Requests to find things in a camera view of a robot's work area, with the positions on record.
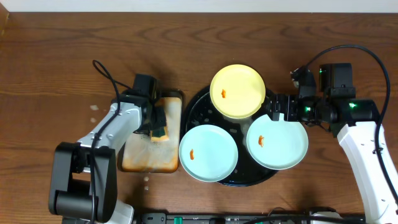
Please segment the yellow green scrub sponge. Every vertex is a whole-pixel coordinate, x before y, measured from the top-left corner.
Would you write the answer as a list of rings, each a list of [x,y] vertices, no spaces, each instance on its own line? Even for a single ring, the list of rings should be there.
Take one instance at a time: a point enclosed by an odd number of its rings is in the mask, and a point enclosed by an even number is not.
[[[152,112],[152,129],[150,131],[150,140],[153,142],[169,140],[165,104],[165,98],[159,99],[155,103],[154,110]]]

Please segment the light blue plate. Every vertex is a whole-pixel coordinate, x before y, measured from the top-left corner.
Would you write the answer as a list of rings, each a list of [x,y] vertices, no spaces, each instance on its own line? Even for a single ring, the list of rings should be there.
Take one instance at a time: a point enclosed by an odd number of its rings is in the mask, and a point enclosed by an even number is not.
[[[268,115],[256,119],[246,135],[248,153],[261,166],[284,170],[296,166],[308,151],[308,135],[299,122],[273,121]]]
[[[202,182],[227,178],[238,163],[238,147],[233,137],[210,124],[189,130],[180,142],[178,155],[185,171]]]

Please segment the yellow plate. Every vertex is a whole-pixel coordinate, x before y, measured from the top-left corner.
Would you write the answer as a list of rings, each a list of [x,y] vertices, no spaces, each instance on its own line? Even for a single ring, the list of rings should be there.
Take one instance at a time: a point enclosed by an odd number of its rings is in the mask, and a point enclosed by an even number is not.
[[[266,97],[266,86],[255,69],[241,64],[219,70],[210,85],[214,107],[224,116],[243,119],[259,110]]]

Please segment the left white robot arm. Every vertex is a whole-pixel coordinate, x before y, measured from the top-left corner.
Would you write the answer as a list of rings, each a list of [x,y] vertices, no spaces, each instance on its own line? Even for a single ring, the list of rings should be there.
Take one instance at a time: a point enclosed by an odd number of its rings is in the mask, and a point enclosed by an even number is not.
[[[132,133],[149,134],[165,126],[165,112],[156,107],[158,91],[126,90],[108,114],[77,142],[55,149],[49,211],[66,221],[131,223],[134,209],[118,200],[117,159]]]

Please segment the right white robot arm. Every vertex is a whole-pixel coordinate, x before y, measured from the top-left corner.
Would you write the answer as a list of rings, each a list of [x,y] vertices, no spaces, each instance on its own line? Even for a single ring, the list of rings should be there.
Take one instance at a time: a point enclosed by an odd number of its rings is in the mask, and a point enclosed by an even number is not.
[[[329,124],[353,170],[366,222],[397,223],[397,171],[373,100],[277,94],[267,97],[264,109],[273,121]]]

